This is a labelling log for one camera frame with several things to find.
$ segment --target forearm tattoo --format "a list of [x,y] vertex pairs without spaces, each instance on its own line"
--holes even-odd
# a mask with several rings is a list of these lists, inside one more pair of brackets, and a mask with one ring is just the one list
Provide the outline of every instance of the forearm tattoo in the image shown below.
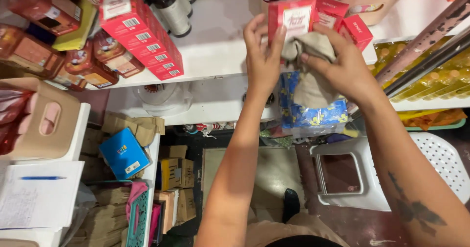
[[436,236],[437,231],[429,226],[428,223],[438,226],[446,226],[447,223],[439,215],[429,210],[420,201],[411,202],[407,196],[405,196],[403,189],[398,186],[397,180],[390,171],[388,172],[388,176],[395,186],[395,190],[400,195],[400,198],[396,199],[400,219],[402,219],[404,222],[410,222],[413,219],[416,219],[419,221],[421,230],[423,232],[426,232],[433,237]]

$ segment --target white plastic stool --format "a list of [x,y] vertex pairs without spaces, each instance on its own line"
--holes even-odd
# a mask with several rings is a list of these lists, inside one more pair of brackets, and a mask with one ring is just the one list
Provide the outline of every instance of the white plastic stool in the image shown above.
[[[465,204],[470,198],[470,178],[455,148],[444,139],[431,133],[414,132],[410,133],[410,136],[429,160],[429,163]],[[361,185],[359,191],[328,193],[320,156],[333,154],[350,154],[354,158]],[[318,192],[318,200],[323,205],[390,211],[390,206],[385,199],[374,168],[367,137],[313,146],[310,148],[310,155],[316,159],[321,189],[321,192]]]

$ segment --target white paper sheet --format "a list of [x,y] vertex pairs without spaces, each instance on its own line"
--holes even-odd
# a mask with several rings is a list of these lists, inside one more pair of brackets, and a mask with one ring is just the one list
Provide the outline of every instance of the white paper sheet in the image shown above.
[[[60,161],[8,166],[0,194],[0,229],[69,226],[84,164]],[[65,178],[21,179],[35,176]]]

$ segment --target pink cloth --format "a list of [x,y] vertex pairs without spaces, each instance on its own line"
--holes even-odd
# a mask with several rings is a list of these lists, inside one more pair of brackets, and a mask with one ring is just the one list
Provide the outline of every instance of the pink cloth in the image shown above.
[[160,205],[153,204],[152,215],[150,218],[149,247],[152,245],[155,229],[158,226],[158,215],[160,215]]
[[147,184],[145,184],[144,182],[139,182],[139,181],[132,182],[131,194],[129,195],[129,199],[127,200],[127,204],[126,204],[127,222],[129,222],[129,217],[131,215],[132,202],[134,202],[134,200],[138,198],[138,196],[140,196],[142,193],[147,191],[147,189],[148,189]]

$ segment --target black shoe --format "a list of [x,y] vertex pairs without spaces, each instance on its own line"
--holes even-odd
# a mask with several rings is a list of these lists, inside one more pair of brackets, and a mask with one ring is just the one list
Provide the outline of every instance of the black shoe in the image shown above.
[[282,212],[282,223],[289,221],[293,215],[300,212],[300,200],[297,193],[288,188],[284,192],[284,211]]

